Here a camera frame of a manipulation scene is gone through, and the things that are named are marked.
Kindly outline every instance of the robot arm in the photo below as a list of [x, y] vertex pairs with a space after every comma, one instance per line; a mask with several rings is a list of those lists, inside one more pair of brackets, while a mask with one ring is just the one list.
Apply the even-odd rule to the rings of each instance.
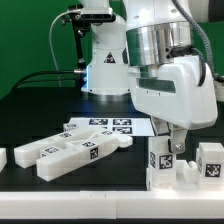
[[[179, 2], [191, 15], [188, 1]], [[171, 0], [124, 0], [124, 5], [130, 66], [135, 68], [130, 84], [136, 109], [188, 130], [213, 125], [217, 109], [210, 69], [206, 66], [205, 80], [199, 86], [199, 57], [184, 55], [191, 45], [189, 23]], [[176, 49], [183, 54], [173, 57]]]

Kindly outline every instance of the green backdrop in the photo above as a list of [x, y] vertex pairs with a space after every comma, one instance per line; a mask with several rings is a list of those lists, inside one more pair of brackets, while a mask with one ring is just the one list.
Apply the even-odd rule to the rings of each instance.
[[[76, 0], [0, 0], [0, 98], [21, 77], [36, 71], [54, 70], [49, 47], [49, 29], [54, 18]], [[112, 1], [119, 13], [119, 1]], [[213, 47], [217, 72], [224, 74], [224, 23], [203, 24]], [[194, 43], [203, 50], [194, 35]], [[76, 50], [71, 24], [57, 23], [53, 45], [60, 69], [76, 68]], [[84, 57], [91, 59], [91, 35], [83, 39]]]

